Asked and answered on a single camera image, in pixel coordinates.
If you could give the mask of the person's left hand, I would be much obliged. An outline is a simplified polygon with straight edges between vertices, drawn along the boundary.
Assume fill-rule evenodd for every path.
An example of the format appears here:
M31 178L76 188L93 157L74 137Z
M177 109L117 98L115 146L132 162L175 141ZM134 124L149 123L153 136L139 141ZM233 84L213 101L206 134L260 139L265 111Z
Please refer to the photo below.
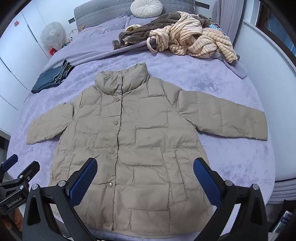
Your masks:
M1 240L23 240L23 215L19 208L9 214L1 213Z

